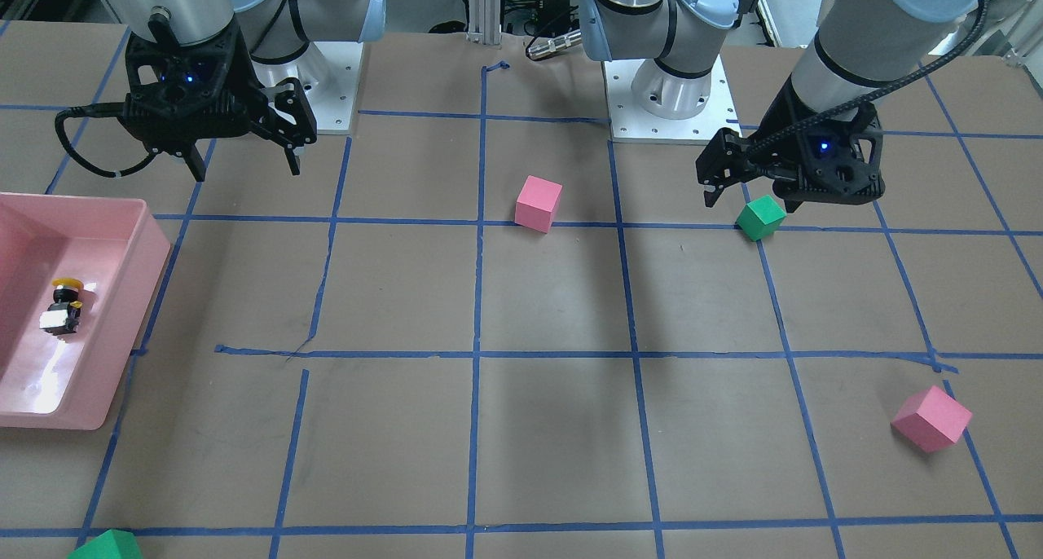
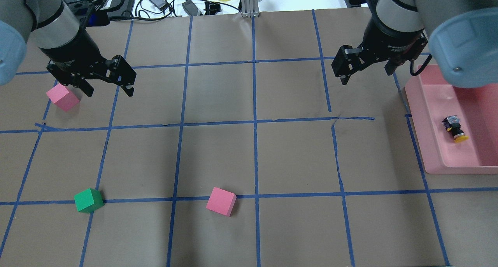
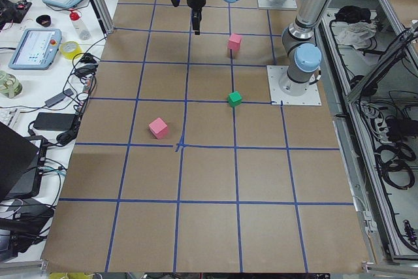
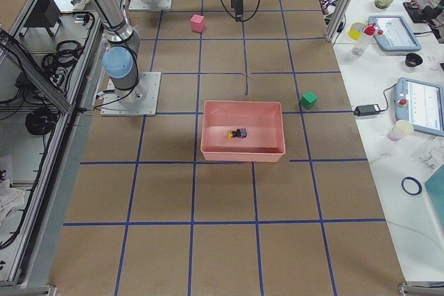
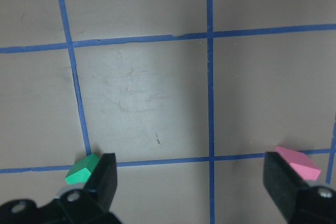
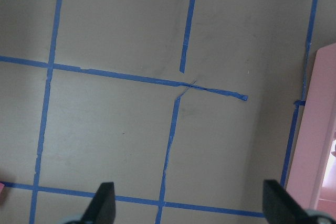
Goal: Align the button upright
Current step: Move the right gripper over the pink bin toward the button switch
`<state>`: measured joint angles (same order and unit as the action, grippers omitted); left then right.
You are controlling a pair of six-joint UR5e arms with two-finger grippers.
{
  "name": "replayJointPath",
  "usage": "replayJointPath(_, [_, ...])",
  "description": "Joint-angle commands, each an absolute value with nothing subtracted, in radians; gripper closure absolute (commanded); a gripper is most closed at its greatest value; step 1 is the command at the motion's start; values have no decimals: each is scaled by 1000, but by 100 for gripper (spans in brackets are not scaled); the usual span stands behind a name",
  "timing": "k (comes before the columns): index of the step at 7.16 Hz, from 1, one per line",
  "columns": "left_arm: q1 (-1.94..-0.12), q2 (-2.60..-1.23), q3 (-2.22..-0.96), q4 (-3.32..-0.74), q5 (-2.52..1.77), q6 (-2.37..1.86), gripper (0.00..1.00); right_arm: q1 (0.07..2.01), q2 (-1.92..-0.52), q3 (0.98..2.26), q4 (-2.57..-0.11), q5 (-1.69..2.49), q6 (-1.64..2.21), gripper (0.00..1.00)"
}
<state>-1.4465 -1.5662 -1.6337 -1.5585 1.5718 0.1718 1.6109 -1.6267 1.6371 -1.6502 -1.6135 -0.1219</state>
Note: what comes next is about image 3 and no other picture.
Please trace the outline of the pink cube near arm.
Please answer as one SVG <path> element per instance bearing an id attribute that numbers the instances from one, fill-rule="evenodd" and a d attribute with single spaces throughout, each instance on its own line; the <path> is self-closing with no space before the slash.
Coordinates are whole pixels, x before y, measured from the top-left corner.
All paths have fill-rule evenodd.
<path id="1" fill-rule="evenodd" d="M 229 37 L 227 48 L 233 52 L 239 51 L 241 47 L 242 36 L 236 33 L 232 33 Z"/>

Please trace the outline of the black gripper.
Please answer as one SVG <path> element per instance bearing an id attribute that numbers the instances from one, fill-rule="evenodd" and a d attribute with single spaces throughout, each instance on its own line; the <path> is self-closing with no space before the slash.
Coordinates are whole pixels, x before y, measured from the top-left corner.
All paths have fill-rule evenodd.
<path id="1" fill-rule="evenodd" d="M 191 10 L 191 25 L 194 34 L 201 33 L 202 8 L 205 6 L 206 0 L 187 0 L 187 5 Z"/>

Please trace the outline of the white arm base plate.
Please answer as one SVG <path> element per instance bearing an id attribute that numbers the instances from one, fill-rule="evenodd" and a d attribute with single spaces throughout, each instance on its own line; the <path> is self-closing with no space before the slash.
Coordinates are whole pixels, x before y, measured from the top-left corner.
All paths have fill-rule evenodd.
<path id="1" fill-rule="evenodd" d="M 266 69 L 272 105 L 321 106 L 317 84 L 310 85 L 314 75 L 309 82 L 299 84 L 288 77 L 288 66 L 268 65 Z"/>

